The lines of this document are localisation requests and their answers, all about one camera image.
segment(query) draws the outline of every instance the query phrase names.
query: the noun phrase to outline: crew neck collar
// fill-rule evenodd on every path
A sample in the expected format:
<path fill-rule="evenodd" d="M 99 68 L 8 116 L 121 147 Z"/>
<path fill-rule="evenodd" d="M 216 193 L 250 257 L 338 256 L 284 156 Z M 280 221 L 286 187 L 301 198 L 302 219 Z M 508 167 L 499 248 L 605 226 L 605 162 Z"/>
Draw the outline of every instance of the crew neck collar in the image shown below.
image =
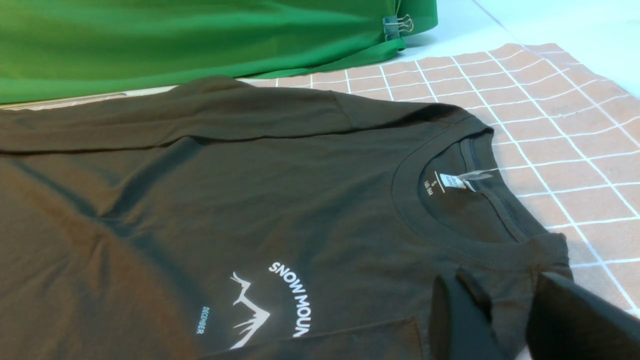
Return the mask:
<path fill-rule="evenodd" d="M 484 125 L 466 111 L 460 111 L 448 119 L 452 124 L 441 131 L 430 141 L 413 151 L 398 166 L 392 184 L 394 204 L 405 224 L 423 240 L 434 243 L 464 262 L 500 270 L 527 269 L 538 264 L 567 263 L 568 251 L 562 234 L 549 233 L 524 208 L 517 198 L 503 186 L 497 192 L 488 193 L 487 189 L 479 190 L 492 197 L 507 201 L 510 207 L 523 215 L 519 222 L 526 222 L 520 228 L 535 229 L 535 235 L 521 238 L 513 243 L 486 243 L 467 238 L 441 224 L 424 208 L 419 199 L 420 175 L 425 166 L 446 148 L 470 136 L 485 135 L 491 137 L 493 130 Z M 480 159 L 484 168 L 497 168 L 490 141 L 474 146 L 488 146 L 481 153 L 490 154 Z M 518 225 L 516 219 L 510 219 Z"/>

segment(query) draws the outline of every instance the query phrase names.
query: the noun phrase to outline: pink cutting mat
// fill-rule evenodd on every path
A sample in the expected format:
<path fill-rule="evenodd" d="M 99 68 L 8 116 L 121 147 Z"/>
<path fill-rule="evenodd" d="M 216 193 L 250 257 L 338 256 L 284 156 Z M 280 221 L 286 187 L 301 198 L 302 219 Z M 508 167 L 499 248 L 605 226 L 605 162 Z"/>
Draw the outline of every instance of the pink cutting mat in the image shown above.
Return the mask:
<path fill-rule="evenodd" d="M 251 83 L 468 109 L 496 130 L 511 190 L 567 236 L 576 282 L 640 315 L 640 100 L 558 45 Z"/>

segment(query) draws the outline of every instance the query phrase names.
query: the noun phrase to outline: t-shirt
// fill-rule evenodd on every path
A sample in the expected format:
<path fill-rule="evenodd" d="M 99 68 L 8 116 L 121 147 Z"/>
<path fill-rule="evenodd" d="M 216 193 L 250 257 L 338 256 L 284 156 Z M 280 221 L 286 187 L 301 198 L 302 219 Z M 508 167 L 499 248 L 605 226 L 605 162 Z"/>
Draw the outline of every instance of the t-shirt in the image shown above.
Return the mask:
<path fill-rule="evenodd" d="M 230 78 L 2 111 L 2 356 L 427 359 L 462 267 L 515 357 L 537 275 L 571 273 L 491 140 L 457 106 Z"/>

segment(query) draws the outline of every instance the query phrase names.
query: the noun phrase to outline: green fabric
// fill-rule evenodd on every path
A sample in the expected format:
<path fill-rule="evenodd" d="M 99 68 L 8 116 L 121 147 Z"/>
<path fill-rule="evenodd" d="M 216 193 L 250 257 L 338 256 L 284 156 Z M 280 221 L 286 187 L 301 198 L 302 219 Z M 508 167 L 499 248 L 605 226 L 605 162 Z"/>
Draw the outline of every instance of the green fabric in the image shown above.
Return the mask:
<path fill-rule="evenodd" d="M 0 0 L 0 103 L 376 63 L 398 6 L 435 26 L 435 0 Z"/>

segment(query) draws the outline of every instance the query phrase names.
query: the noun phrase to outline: metal clip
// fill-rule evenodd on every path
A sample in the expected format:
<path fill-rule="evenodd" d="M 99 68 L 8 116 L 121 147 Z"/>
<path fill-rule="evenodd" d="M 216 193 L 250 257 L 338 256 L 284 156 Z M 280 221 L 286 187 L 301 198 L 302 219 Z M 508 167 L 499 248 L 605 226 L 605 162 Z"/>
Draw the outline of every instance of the metal clip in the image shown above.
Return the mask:
<path fill-rule="evenodd" d="M 385 30 L 385 41 L 400 38 L 400 33 L 410 33 L 413 31 L 413 20 L 409 14 L 403 17 L 397 15 L 382 18 L 382 24 Z"/>

